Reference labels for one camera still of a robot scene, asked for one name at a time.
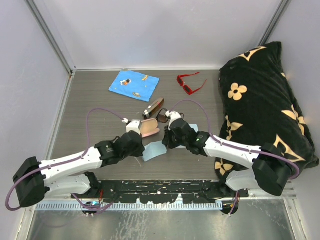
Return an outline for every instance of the cleaning cloth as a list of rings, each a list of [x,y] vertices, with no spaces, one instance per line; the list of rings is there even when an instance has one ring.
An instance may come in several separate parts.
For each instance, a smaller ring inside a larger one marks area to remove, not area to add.
[[[144,75],[135,71],[120,71],[109,87],[109,91],[149,102],[158,82],[158,77]]]

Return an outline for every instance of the gray table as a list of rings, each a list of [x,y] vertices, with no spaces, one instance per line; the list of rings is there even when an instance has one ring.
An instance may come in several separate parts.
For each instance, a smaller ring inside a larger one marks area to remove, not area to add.
[[[86,116],[93,108],[103,107],[117,111],[125,118],[141,119],[146,107],[157,98],[165,99],[165,108],[189,98],[196,100],[207,110],[212,132],[219,135],[224,121],[223,103],[219,92],[219,71],[203,70],[196,76],[184,78],[192,88],[205,86],[189,96],[177,83],[177,75],[192,74],[195,71],[157,70],[141,73],[160,78],[149,103],[109,91],[118,71],[78,71],[69,93],[59,133],[55,141],[52,158],[60,158],[83,151],[86,148]],[[200,131],[208,131],[207,119],[197,105],[184,102],[176,108],[184,113],[189,124],[197,124]],[[89,120],[91,145],[122,136],[126,126],[117,117],[106,112],[93,113]],[[165,124],[159,123],[160,133],[143,140],[143,144],[161,141]],[[93,170],[99,180],[202,180],[217,179],[214,158],[193,155],[186,149],[169,150],[167,154],[144,162],[128,157],[116,165]]]

